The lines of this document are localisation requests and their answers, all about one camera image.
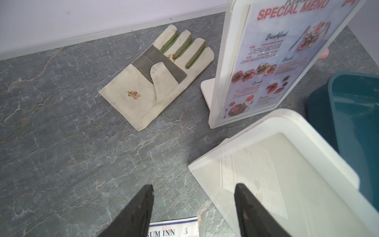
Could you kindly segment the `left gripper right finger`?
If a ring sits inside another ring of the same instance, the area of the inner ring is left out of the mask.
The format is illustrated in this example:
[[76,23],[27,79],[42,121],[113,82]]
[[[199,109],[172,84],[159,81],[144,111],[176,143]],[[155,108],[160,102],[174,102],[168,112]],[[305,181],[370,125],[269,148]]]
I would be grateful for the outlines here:
[[290,237],[243,183],[234,197],[242,237]]

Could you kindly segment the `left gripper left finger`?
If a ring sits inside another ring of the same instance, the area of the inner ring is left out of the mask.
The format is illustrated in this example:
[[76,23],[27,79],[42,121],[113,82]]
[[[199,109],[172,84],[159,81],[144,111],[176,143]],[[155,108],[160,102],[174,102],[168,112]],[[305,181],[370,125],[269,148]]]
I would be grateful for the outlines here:
[[144,185],[99,237],[146,237],[153,205],[153,186]]

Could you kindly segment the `dim sum menu sheet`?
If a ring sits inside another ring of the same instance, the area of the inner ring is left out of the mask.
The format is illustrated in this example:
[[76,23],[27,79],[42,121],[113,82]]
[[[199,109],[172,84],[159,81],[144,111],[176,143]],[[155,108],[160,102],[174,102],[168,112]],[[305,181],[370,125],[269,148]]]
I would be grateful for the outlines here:
[[151,223],[147,237],[199,237],[197,217]]

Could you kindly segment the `white menu holder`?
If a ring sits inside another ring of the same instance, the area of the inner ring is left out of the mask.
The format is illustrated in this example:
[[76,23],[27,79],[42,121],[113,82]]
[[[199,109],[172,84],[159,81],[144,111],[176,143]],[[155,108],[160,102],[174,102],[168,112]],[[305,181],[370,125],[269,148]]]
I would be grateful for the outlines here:
[[229,1],[209,126],[276,109],[363,1]]
[[297,112],[274,110],[189,165],[236,236],[242,183],[293,237],[376,237],[357,173]]

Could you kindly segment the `special menu sheet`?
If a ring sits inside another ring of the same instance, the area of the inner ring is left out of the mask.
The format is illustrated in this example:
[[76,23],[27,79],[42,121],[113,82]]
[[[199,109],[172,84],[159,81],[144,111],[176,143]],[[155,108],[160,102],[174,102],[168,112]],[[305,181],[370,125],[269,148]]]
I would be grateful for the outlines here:
[[330,0],[251,4],[219,121],[277,106],[357,4]]

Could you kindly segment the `teal plastic tray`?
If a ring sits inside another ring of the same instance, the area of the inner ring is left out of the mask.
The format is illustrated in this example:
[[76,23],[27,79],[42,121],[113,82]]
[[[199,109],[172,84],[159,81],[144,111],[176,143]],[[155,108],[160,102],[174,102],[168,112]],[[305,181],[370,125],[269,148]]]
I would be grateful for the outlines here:
[[379,77],[332,75],[306,101],[308,121],[350,165],[359,191],[379,208]]

